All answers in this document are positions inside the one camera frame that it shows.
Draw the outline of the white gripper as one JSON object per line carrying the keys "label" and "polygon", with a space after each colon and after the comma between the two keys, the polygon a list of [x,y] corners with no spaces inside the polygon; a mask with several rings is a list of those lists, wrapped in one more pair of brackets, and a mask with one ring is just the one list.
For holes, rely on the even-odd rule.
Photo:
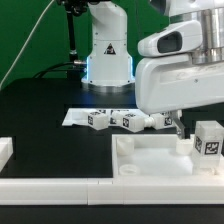
{"label": "white gripper", "polygon": [[135,73],[137,107],[146,114],[170,112],[177,136],[185,138],[182,109],[224,102],[224,61],[197,64],[199,21],[174,23],[138,43],[143,59]]}

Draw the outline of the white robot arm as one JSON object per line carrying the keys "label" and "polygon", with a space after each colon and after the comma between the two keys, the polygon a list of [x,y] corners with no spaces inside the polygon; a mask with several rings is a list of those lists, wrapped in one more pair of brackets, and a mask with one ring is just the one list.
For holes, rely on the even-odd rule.
{"label": "white robot arm", "polygon": [[93,49],[84,86],[114,92],[135,86],[137,107],[151,115],[224,102],[224,0],[148,0],[169,25],[127,52],[127,15],[110,0],[89,2]]}

